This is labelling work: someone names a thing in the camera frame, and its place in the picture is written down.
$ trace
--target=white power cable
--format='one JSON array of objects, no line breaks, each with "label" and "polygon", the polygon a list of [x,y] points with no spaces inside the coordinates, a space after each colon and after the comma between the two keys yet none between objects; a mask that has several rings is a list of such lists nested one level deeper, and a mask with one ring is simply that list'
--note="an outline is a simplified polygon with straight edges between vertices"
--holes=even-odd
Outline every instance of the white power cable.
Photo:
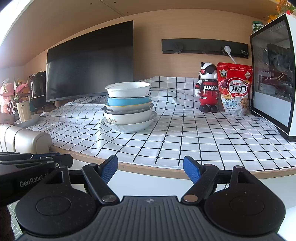
[{"label": "white power cable", "polygon": [[225,52],[229,55],[229,57],[232,59],[232,61],[236,64],[235,60],[231,56],[231,48],[229,46],[224,47]]}]

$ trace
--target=white wall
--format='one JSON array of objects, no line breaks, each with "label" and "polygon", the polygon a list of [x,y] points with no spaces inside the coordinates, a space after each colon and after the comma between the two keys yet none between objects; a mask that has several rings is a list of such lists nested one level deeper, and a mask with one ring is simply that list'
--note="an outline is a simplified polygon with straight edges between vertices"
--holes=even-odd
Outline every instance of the white wall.
[{"label": "white wall", "polygon": [[17,67],[11,67],[7,69],[0,69],[0,86],[2,86],[2,82],[5,79],[11,79],[13,78],[17,79],[24,79],[24,66],[17,66]]}]

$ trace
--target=monitor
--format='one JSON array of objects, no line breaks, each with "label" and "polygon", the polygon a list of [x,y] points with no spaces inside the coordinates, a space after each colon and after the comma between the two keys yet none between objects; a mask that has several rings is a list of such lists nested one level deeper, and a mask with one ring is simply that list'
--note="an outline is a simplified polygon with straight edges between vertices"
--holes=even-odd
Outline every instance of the monitor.
[{"label": "monitor", "polygon": [[133,81],[133,21],[73,38],[47,51],[46,99],[106,95],[105,86]]}]

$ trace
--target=blue bowl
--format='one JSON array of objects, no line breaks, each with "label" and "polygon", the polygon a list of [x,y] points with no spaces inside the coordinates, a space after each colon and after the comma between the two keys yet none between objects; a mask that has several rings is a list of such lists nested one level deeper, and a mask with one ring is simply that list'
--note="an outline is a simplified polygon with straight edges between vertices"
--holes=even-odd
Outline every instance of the blue bowl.
[{"label": "blue bowl", "polygon": [[132,98],[116,98],[108,96],[108,103],[110,106],[125,106],[135,104],[145,104],[150,101],[150,96],[132,97]]}]

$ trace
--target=red robot toy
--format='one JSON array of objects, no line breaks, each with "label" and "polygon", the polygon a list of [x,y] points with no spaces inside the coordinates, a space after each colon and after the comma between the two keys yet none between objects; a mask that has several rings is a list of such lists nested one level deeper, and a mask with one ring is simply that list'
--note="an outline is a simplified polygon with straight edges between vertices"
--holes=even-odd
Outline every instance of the red robot toy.
[{"label": "red robot toy", "polygon": [[219,95],[217,68],[212,63],[201,62],[200,65],[202,68],[195,85],[195,95],[200,99],[200,111],[216,113]]}]

